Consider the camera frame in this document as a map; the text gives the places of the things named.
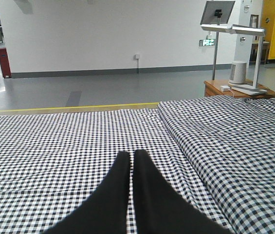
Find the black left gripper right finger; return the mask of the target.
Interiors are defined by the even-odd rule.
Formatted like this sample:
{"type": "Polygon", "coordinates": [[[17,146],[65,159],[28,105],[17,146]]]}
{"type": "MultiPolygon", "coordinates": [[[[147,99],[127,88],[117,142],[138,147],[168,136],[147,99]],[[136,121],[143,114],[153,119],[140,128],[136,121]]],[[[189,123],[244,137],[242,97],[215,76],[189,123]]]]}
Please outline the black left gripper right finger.
{"type": "Polygon", "coordinates": [[[164,179],[145,150],[134,152],[133,203],[140,234],[228,234],[186,202],[164,179]]]}

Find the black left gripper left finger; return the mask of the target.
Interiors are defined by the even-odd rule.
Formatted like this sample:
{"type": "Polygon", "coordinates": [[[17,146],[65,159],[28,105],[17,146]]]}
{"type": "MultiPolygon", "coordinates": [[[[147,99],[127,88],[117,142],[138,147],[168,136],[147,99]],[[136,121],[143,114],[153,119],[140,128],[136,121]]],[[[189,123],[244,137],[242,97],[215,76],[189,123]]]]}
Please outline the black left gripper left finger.
{"type": "Polygon", "coordinates": [[[125,234],[129,200],[130,156],[119,152],[95,191],[46,234],[125,234]]]}

